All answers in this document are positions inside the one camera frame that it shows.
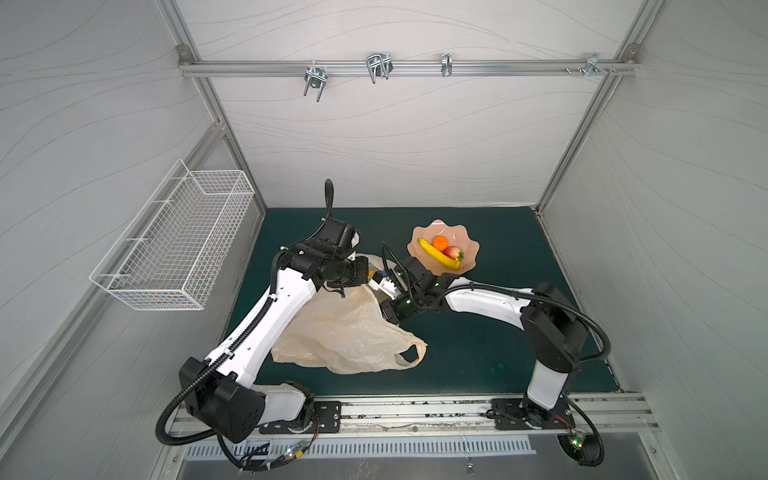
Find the red peach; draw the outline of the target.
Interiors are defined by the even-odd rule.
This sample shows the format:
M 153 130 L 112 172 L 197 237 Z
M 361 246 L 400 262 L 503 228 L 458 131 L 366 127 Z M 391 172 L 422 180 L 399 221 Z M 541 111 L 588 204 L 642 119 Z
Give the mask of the red peach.
M 461 261 L 464 258 L 464 252 L 457 246 L 449 246 L 443 250 L 443 254 L 451 260 Z

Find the orange fruit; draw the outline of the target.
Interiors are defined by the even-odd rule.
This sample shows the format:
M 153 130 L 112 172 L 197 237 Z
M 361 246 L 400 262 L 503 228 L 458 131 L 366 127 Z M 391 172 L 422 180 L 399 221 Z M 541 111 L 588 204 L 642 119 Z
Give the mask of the orange fruit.
M 446 237 L 442 235 L 437 235 L 433 238 L 432 247 L 435 248 L 437 251 L 443 252 L 449 246 L 450 246 L 450 241 Z

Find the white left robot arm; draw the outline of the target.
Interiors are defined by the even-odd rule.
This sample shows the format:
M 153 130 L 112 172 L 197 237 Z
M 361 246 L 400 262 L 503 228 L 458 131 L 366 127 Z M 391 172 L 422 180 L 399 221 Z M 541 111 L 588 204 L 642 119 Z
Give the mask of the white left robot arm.
M 290 382 L 259 386 L 256 379 L 278 338 L 318 291 L 343 296 L 367 281 L 368 260 L 355 253 L 357 230 L 332 215 L 331 180 L 324 195 L 320 225 L 275 255 L 268 289 L 238 327 L 205 359 L 190 358 L 181 368 L 181 390 L 155 426 L 160 443 L 180 446 L 215 435 L 239 443 L 264 424 L 285 422 L 295 429 L 310 424 L 311 392 Z

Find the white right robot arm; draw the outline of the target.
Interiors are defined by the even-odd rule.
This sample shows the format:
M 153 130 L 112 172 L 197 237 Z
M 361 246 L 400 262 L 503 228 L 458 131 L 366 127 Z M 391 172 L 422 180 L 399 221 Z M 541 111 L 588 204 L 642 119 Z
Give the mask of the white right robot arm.
M 498 320 L 521 330 L 535 362 L 527 389 L 517 401 L 496 399 L 486 411 L 498 430 L 559 429 L 561 450 L 582 467 L 605 459 L 605 445 L 595 423 L 581 430 L 572 416 L 583 411 L 569 396 L 572 378 L 587 364 L 611 351 L 605 331 L 574 307 L 553 285 L 516 289 L 476 282 L 463 276 L 435 275 L 411 262 L 369 275 L 369 287 L 382 295 L 385 320 L 395 325 L 426 311 L 453 311 Z

